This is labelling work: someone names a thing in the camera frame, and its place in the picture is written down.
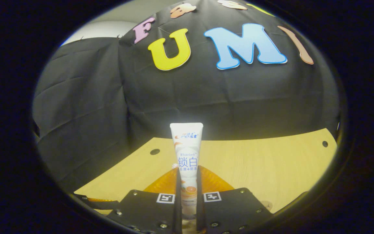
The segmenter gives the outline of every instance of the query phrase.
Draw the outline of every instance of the yellow letter u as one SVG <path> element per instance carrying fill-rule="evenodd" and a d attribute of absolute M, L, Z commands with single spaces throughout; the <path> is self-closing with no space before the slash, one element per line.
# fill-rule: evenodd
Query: yellow letter u
<path fill-rule="evenodd" d="M 187 28 L 182 28 L 169 35 L 170 38 L 175 39 L 178 46 L 178 55 L 174 58 L 168 58 L 165 54 L 165 38 L 160 38 L 148 46 L 148 50 L 151 50 L 153 55 L 154 64 L 158 69 L 168 71 L 187 62 L 191 55 L 190 45 L 186 37 L 187 31 Z"/>

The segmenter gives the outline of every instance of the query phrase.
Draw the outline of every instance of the white wall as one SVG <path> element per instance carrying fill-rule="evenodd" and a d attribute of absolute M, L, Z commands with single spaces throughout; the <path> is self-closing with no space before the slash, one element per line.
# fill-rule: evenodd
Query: white wall
<path fill-rule="evenodd" d="M 122 37 L 137 23 L 126 21 L 102 21 L 89 23 L 77 30 L 63 44 L 93 37 Z"/>

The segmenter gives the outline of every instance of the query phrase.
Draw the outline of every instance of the white toothpaste tube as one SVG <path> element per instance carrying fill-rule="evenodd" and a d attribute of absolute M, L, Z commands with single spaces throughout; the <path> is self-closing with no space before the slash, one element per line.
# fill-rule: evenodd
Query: white toothpaste tube
<path fill-rule="evenodd" d="M 202 143 L 202 123 L 172 123 L 172 140 L 181 176 L 183 219 L 195 219 L 197 208 L 197 167 Z"/>

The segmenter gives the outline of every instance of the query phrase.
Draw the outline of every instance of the wooden table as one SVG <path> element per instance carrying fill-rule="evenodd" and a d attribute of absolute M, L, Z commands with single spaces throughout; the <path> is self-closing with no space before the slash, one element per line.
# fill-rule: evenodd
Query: wooden table
<path fill-rule="evenodd" d="M 275 213 L 310 190 L 331 163 L 336 148 L 327 129 L 268 139 L 202 141 L 199 165 L 234 188 L 246 187 L 258 200 L 271 202 L 270 212 Z M 153 149 L 160 153 L 151 155 Z M 131 189 L 147 188 L 171 170 L 173 163 L 177 159 L 172 139 L 152 138 L 75 193 L 121 201 Z"/>

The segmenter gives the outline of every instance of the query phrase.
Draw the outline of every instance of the orange soft gripper pad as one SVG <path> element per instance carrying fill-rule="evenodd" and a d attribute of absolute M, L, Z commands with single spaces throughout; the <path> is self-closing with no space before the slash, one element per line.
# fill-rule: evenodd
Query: orange soft gripper pad
<path fill-rule="evenodd" d="M 151 185 L 144 189 L 146 192 L 154 193 L 168 193 L 175 194 L 175 186 L 177 182 L 177 170 L 174 168 L 169 172 L 162 175 Z M 202 193 L 215 192 L 215 191 L 227 191 L 234 189 L 222 178 L 211 172 L 209 169 L 200 166 L 200 173 L 202 177 Z"/>

